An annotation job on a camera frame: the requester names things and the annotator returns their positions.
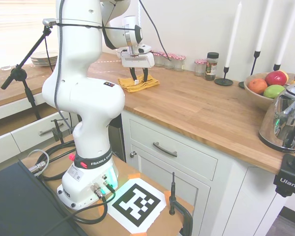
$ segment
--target yellow cloth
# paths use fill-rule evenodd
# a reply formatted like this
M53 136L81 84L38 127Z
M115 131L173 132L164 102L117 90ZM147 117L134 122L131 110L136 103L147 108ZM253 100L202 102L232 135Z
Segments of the yellow cloth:
M151 75L148 75L147 81L143 82L143 76L144 75L137 76L137 79L139 80L137 85L134 84L134 80L132 78L118 79L118 83L127 92L137 92L155 85L159 85L159 81L154 79Z

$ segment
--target white candle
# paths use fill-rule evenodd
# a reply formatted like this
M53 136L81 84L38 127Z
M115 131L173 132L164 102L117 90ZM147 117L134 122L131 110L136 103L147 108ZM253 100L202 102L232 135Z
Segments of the white candle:
M237 6L237 11L236 11L236 15L235 15L233 30L232 30L232 37L231 37L230 45L228 47L225 67L230 67L230 61L231 61L231 56L232 56L232 52L233 52L236 32L237 32L237 28L238 28L238 23L239 23L239 18L240 18L240 13L241 13L241 7L242 7L242 5L241 5L241 2L240 2L238 4L238 6Z
M266 6L266 9L265 9L265 16L264 16L264 19L263 19L262 25L261 25L261 30L260 30L260 34L259 34L257 47L256 47L256 52L261 51L261 46L262 46L262 43L263 43L264 38L265 38L266 28L267 28L267 24L269 22L272 6L273 6L273 0L268 0L267 6Z
M276 60L276 63L275 63L276 65L280 65L282 63L282 59L283 59L283 56L284 56L284 53L285 53L287 43L289 42L289 38L290 38L290 35L291 35L291 32L292 32L294 22L295 22L295 4L294 4L292 15L291 15L291 18L289 20L289 23L288 23L288 26L287 26L283 41L282 41L279 56L278 56L278 58Z

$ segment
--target window blinds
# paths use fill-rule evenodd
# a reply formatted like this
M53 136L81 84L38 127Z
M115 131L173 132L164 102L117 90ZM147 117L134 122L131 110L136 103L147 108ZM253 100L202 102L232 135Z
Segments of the window blinds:
M56 0L0 0L0 68L20 63L42 35L42 20L55 17ZM57 49L57 28L47 43L49 51ZM42 43L36 51L44 50Z

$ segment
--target butcher block counter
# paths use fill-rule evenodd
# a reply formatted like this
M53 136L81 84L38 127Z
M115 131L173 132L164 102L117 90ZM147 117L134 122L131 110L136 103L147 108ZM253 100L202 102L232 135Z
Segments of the butcher block counter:
M51 74L49 67L24 67L33 94L40 93ZM0 71L0 86L10 71ZM283 154L265 146L258 130L265 115L250 102L238 82L222 87L193 72L160 67L149 70L160 85L140 92L125 92L125 110L158 123L193 140L211 146L271 173L278 173ZM88 71L89 77L118 83L130 77L115 55L103 53ZM0 89L0 106L24 98L23 85L12 82Z

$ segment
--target electric kettle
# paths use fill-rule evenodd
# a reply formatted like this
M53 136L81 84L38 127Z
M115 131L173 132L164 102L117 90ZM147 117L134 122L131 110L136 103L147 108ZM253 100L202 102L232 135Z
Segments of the electric kettle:
M295 84L281 92L269 107L259 138L277 151L295 153Z

